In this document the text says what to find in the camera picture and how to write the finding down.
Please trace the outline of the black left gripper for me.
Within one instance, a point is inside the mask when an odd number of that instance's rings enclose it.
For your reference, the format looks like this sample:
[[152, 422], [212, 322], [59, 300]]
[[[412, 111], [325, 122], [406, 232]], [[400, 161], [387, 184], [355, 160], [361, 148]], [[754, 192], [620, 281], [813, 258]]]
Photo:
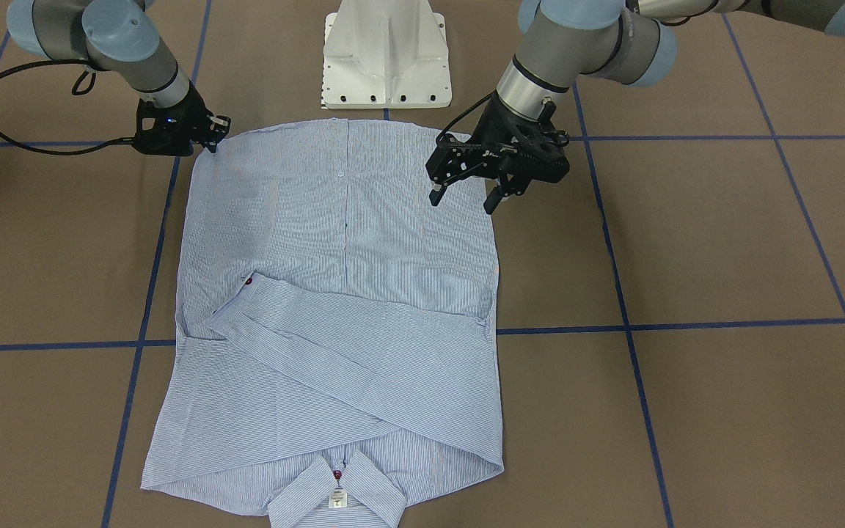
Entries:
[[[460, 120], [482, 106], [486, 109], [469, 139], [452, 133]], [[556, 110], [551, 98], [544, 97], [539, 117], [523, 118], [493, 92], [453, 118], [436, 135], [435, 150], [425, 163], [432, 206], [439, 206], [450, 185], [471, 177], [497, 181], [483, 202], [489, 215], [503, 201], [525, 194], [533, 181], [560, 183], [570, 169], [566, 156], [570, 137], [552, 123]]]

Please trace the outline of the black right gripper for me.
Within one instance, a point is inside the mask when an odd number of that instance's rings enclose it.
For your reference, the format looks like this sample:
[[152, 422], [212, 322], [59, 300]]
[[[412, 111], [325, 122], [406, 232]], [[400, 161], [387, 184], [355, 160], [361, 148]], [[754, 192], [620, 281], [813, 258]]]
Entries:
[[190, 156], [194, 146], [217, 153], [230, 131], [231, 119], [209, 111], [199, 95], [188, 95], [167, 108], [140, 101], [131, 146], [144, 155]]

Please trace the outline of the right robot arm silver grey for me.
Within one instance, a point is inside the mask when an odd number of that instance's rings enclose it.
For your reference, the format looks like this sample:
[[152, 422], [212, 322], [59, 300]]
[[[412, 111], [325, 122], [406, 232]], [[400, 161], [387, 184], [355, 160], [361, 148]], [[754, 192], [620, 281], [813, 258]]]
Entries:
[[201, 94], [145, 12], [150, 1], [13, 1], [7, 29], [21, 49], [87, 73], [114, 71], [139, 97], [138, 153], [189, 156], [217, 150], [230, 120], [208, 110]]

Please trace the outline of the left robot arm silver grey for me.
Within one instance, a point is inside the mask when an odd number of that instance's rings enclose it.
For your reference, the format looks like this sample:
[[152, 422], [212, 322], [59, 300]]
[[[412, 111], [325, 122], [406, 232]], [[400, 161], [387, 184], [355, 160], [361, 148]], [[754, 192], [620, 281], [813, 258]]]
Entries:
[[845, 37], [845, 1], [524, 1], [523, 41], [483, 108], [472, 137], [440, 131], [425, 169], [429, 200], [467, 178], [495, 186], [483, 207], [493, 213], [531, 183], [559, 183], [570, 169], [567, 131], [552, 117], [581, 76], [649, 87], [677, 56], [674, 27], [710, 13], [747, 12], [833, 37]]

